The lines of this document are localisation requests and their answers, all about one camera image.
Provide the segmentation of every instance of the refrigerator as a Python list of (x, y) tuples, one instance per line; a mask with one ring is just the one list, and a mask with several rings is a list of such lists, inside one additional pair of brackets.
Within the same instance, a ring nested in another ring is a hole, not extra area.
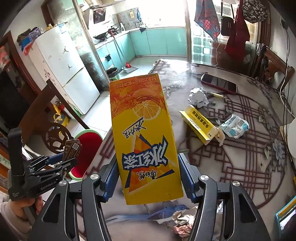
[(65, 100), (84, 115), (100, 93), (62, 23), (38, 36), (29, 57), (44, 81), (50, 79)]

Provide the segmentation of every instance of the iced tea carton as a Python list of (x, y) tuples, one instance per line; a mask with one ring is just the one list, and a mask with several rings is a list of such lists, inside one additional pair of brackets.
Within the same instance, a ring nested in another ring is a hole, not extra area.
[(173, 128), (158, 74), (111, 82), (110, 101), (126, 204), (183, 197)]

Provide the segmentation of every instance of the black bag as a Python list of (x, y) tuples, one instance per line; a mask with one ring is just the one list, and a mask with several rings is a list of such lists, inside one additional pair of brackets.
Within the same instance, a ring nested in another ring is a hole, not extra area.
[(242, 12), (244, 19), (250, 23), (267, 19), (267, 8), (259, 0), (244, 0)]
[(230, 36), (231, 28), (234, 26), (234, 12), (231, 4), (233, 18), (223, 16), (223, 1), (221, 1), (221, 35)]

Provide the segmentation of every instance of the red smartphone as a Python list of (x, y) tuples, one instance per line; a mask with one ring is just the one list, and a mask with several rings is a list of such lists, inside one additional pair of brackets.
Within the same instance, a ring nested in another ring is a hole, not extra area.
[(202, 77), (200, 78), (200, 80), (201, 80), (202, 84), (222, 90), (226, 93), (233, 94), (233, 95), (235, 95), (237, 93), (237, 85), (236, 84), (234, 84), (230, 81), (221, 79), (219, 77), (216, 77), (216, 76), (213, 76), (210, 74), (203, 74)]

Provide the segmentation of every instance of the table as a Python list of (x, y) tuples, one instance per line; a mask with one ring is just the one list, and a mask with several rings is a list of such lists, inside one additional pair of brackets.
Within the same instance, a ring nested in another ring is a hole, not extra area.
[[(225, 94), (227, 97), (225, 100), (209, 96), (208, 107), (201, 108), (200, 111), (216, 125), (218, 125), (217, 119), (224, 121), (232, 114), (237, 114), (247, 120), (250, 126), (248, 133), (238, 140), (227, 137), (222, 147), (219, 147), (215, 140), (204, 146), (179, 113), (179, 110), (184, 110), (187, 107), (187, 99), (192, 88), (204, 87), (208, 91), (219, 93), (217, 89), (201, 84), (200, 77), (205, 72), (234, 82), (238, 86), (239, 94)], [(216, 181), (227, 183), (232, 180), (240, 181), (255, 205), (260, 208), (260, 214), (271, 234), (274, 213), (285, 204), (283, 196), (294, 194), (291, 168), (285, 158), (284, 145), (281, 161), (276, 159), (276, 153), (272, 149), (275, 138), (283, 144), (278, 132), (281, 125), (279, 116), (282, 115), (283, 106), (277, 98), (277, 94), (268, 86), (247, 76), (185, 61), (158, 60), (150, 73), (159, 74), (162, 87), (165, 89), (178, 151), (185, 152), (191, 164), (198, 166), (201, 173), (209, 175)], [(259, 122), (259, 116), (263, 119), (262, 122)], [(269, 159), (265, 157), (265, 147), (268, 148)], [(85, 177), (98, 172), (100, 167), (109, 163), (114, 155), (113, 135), (110, 130), (86, 171)], [(102, 207), (105, 218), (109, 218), (114, 215), (147, 214), (166, 205), (178, 204), (185, 204), (187, 207), (193, 206), (186, 196), (174, 202), (127, 206), (121, 183), (118, 181), (113, 197)], [(156, 232), (162, 240), (178, 240), (172, 232), (168, 232), (166, 228), (163, 229), (167, 223), (161, 228), (159, 224), (150, 223), (145, 224), (145, 228), (149, 232)], [(120, 226), (115, 223), (108, 224), (113, 240), (122, 239), (122, 233), (126, 235), (126, 238), (135, 236), (135, 234), (127, 234), (125, 229), (129, 232), (134, 230), (139, 235), (144, 232), (141, 222), (140, 224), (133, 222), (119, 224)], [(79, 225), (79, 228), (81, 233), (84, 233), (83, 226)]]

